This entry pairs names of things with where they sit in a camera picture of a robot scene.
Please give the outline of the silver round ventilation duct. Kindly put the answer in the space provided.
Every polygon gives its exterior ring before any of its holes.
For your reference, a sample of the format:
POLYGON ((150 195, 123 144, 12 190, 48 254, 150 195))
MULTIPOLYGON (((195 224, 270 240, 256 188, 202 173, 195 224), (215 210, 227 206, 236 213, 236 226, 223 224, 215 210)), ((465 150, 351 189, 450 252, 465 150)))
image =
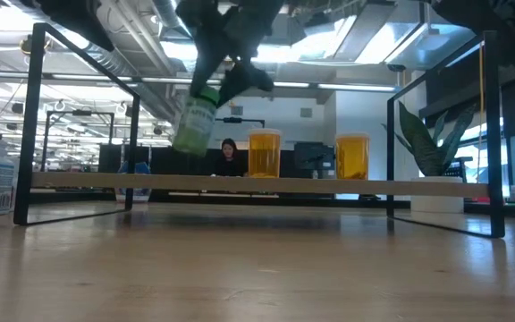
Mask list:
POLYGON ((174 30, 182 32, 182 21, 176 14, 180 0, 151 0, 157 19, 159 20, 159 34, 174 30))

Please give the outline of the person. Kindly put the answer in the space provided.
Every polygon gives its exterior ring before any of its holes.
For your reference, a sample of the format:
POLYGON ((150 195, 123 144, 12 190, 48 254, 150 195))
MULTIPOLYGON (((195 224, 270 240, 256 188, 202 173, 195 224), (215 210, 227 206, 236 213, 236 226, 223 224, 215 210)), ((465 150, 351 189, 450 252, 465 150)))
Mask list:
POLYGON ((216 176, 243 177, 248 171, 248 162, 237 149, 233 139, 222 141, 221 155, 215 162, 214 172, 216 176))

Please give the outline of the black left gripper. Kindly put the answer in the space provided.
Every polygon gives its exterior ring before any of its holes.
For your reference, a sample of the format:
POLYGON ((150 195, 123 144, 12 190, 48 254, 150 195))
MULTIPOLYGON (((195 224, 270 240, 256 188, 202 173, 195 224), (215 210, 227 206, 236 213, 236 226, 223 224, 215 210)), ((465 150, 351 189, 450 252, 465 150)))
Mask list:
MULTIPOLYGON (((192 97, 199 95, 226 56, 249 61, 258 55, 260 42, 272 34, 274 19, 284 5, 284 0, 235 0, 221 13, 219 2, 182 0, 175 10, 191 29, 198 52, 190 84, 192 97)), ((253 64, 235 64, 222 79, 217 105, 224 105, 250 88, 270 92, 274 82, 253 64)))

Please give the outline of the black gantry frame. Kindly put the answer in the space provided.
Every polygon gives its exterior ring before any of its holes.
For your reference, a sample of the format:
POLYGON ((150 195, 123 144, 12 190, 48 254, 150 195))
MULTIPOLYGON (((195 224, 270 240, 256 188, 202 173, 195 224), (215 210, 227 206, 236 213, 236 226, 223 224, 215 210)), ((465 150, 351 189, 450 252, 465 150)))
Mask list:
POLYGON ((225 139, 232 139, 238 149, 247 150, 249 147, 249 132, 265 127, 266 121, 260 119, 237 116, 217 118, 213 132, 214 140, 221 143, 225 139))
POLYGON ((48 146, 48 138, 49 131, 52 126, 54 126, 57 122, 61 120, 61 118, 67 114, 75 115, 75 116, 92 116, 92 115, 107 115, 110 117, 109 125, 109 136, 108 136, 108 144, 112 144, 112 140, 114 137, 114 113, 113 112, 96 112, 88 109, 75 109, 72 111, 47 111, 46 112, 46 123, 45 123, 45 131, 43 136, 43 148, 42 148, 42 159, 41 159, 41 167, 40 172, 44 172, 46 170, 46 153, 48 146), (51 116, 54 114, 58 114, 58 118, 51 122, 51 116))

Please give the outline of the orange pill bottle white cap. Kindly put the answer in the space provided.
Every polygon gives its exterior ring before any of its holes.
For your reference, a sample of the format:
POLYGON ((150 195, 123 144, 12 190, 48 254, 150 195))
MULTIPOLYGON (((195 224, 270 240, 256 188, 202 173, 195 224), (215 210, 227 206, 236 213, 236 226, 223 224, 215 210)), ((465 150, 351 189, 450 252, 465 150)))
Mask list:
POLYGON ((369 142, 365 133, 340 134, 335 138, 336 173, 342 180, 367 180, 369 142))
POLYGON ((249 176, 278 178, 281 166, 281 132, 275 129, 249 131, 249 176))

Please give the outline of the long ceiling tube light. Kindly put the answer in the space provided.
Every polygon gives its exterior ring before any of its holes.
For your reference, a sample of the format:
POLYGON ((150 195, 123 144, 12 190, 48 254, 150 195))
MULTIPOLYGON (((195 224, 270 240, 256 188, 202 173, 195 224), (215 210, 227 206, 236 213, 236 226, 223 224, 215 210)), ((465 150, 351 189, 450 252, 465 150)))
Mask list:
MULTIPOLYGON (((144 77, 140 78, 145 83, 164 83, 190 85, 192 79, 188 78, 170 78, 170 77, 144 77)), ((322 90, 340 90, 340 91, 366 91, 366 92, 398 92, 396 86, 386 85, 366 85, 366 84, 339 84, 339 83, 314 83, 314 82, 292 82, 292 81, 274 81, 274 86, 284 89, 322 89, 322 90)))

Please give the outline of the green cap supplement bottle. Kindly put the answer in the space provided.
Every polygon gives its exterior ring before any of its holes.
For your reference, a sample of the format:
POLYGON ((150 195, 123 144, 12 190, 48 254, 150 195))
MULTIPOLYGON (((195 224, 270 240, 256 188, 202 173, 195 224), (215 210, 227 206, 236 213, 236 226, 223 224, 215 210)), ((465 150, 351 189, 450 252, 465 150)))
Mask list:
POLYGON ((205 86, 197 96, 188 97, 173 139, 173 149, 203 157, 215 124, 217 89, 205 86))

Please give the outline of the wooden shelf with black frame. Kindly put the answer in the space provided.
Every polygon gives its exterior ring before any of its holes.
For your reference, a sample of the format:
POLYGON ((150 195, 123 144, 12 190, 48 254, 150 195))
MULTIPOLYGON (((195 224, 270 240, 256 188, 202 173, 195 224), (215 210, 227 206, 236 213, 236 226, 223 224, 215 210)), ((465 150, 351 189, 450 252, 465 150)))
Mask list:
POLYGON ((495 53, 496 32, 488 31, 484 35, 485 47, 485 90, 486 102, 486 134, 487 156, 490 179, 487 184, 450 183, 450 182, 397 182, 394 179, 394 101, 387 102, 387 167, 383 181, 356 180, 313 180, 313 179, 251 179, 202 177, 180 175, 144 175, 136 174, 136 147, 138 143, 139 103, 138 94, 132 96, 131 131, 129 169, 127 174, 100 173, 45 173, 34 172, 32 162, 38 125, 38 104, 42 83, 43 58, 46 36, 52 36, 66 45, 85 62, 102 72, 109 80, 127 89, 127 85, 104 66, 78 48, 63 34, 51 25, 40 22, 33 26, 30 67, 28 72, 27 93, 23 133, 21 137, 20 167, 16 203, 13 221, 16 225, 28 226, 30 191, 42 186, 81 186, 102 188, 124 188, 127 191, 124 209, 131 211, 133 191, 136 188, 178 189, 178 190, 234 190, 265 192, 298 192, 298 193, 372 193, 386 197, 386 215, 394 217, 394 199, 397 196, 441 196, 441 197, 488 197, 491 238, 502 238, 505 235, 505 218, 503 213, 502 170, 501 170, 501 134, 500 134, 500 90, 497 76, 497 58, 495 53))

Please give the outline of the green snake plant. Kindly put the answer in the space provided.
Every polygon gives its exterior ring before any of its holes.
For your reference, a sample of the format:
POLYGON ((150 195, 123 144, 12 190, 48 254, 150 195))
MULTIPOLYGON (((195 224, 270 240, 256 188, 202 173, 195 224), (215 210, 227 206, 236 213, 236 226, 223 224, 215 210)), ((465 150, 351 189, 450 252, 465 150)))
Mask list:
POLYGON ((436 120, 434 133, 430 134, 422 120, 410 113, 402 102, 399 103, 399 110, 402 135, 395 134, 397 140, 414 157, 424 176, 443 176, 457 153, 461 137, 474 118, 477 105, 468 107, 458 116, 442 145, 438 145, 438 140, 448 112, 436 120))

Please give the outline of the white plant pot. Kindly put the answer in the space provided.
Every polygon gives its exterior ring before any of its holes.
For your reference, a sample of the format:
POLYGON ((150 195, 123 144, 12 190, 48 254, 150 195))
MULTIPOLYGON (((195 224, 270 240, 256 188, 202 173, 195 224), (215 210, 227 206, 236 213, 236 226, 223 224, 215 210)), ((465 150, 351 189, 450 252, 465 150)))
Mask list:
MULTIPOLYGON (((425 176, 413 178, 413 182, 451 182, 463 183, 461 177, 425 176)), ((464 198, 441 196, 411 196, 410 209, 415 212, 463 213, 464 198)))

